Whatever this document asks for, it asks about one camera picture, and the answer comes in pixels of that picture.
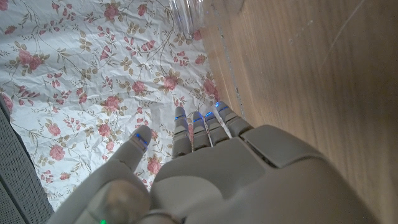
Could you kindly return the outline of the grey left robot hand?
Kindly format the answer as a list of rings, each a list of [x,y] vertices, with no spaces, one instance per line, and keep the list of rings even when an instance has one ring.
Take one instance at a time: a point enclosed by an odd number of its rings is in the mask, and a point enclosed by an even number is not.
[[[152,132],[140,126],[50,223],[376,223],[328,159],[274,126],[252,127],[222,101],[175,110],[172,160],[147,189],[135,170]]]

